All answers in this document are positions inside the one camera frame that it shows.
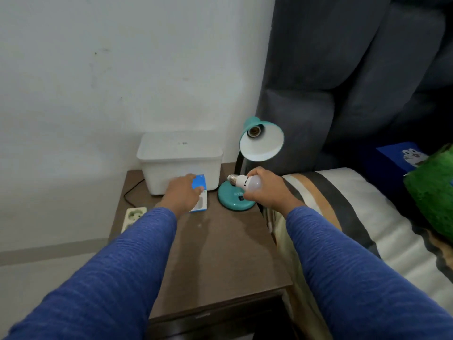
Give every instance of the gray upholstered headboard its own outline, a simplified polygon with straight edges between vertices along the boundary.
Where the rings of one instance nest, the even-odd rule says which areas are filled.
[[[261,165],[330,169],[344,143],[451,140],[450,2],[276,0],[257,116],[279,125],[285,144]]]

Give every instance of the person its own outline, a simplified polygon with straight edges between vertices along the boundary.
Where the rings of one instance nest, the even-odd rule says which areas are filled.
[[[335,339],[453,339],[452,317],[382,260],[296,199],[258,167],[262,188],[244,198],[280,212],[306,281]],[[7,340],[142,339],[178,218],[198,202],[189,174],[171,181],[159,207],[103,248]]]

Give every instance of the white wall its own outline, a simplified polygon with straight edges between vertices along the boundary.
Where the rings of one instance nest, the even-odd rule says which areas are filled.
[[[274,1],[0,0],[0,250],[108,236],[144,131],[235,161]]]

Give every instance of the striped bed sheet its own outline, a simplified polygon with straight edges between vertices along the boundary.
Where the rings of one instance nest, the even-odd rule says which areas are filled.
[[[433,230],[417,227],[359,173],[339,168],[283,177],[291,193],[384,260],[453,315],[453,248]],[[330,333],[305,279],[281,214],[266,210],[277,249],[293,280],[288,292],[294,322],[314,339]]]

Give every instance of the long sleeve blue shirt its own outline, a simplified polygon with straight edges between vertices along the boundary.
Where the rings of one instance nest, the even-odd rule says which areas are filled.
[[[142,339],[176,226],[168,209],[146,213],[6,339]],[[334,338],[453,339],[444,309],[316,211],[294,209],[287,229]]]

